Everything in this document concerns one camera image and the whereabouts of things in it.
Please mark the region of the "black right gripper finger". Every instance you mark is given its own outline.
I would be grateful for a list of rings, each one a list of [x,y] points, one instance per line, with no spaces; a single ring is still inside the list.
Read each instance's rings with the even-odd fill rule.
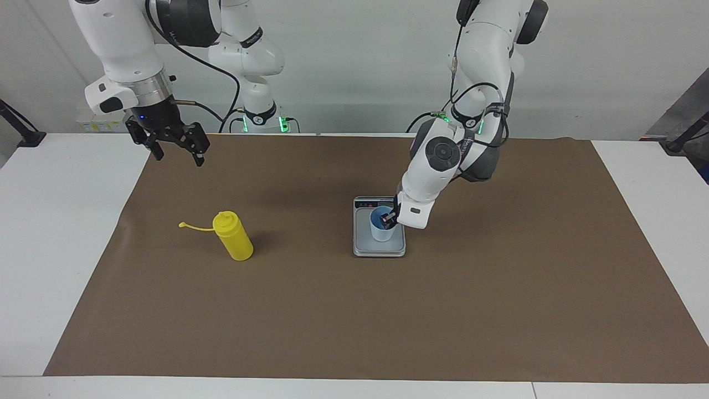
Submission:
[[[165,156],[165,153],[157,142],[157,136],[151,133],[150,130],[145,130],[140,124],[135,120],[134,117],[129,117],[126,120],[127,132],[131,136],[131,140],[139,145],[144,146],[151,152],[152,156],[157,160],[161,161]]]
[[[210,147],[210,141],[200,123],[182,125],[175,129],[177,146],[190,152],[196,166],[203,166],[205,153]]]

